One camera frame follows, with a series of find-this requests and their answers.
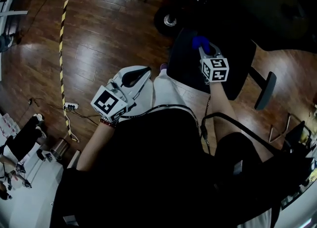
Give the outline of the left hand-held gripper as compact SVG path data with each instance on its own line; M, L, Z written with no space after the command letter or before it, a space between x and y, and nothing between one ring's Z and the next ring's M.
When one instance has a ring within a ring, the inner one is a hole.
M91 106L102 118L109 122L117 121L136 106L134 99L150 76L151 68L148 66L135 65L122 68L106 86L100 86L91 101Z

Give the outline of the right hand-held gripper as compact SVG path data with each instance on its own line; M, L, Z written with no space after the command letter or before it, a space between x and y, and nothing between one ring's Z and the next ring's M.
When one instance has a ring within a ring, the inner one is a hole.
M206 83L226 82L229 65L227 58L224 58L220 49L209 42L210 56L207 55L202 46L199 47L201 73Z

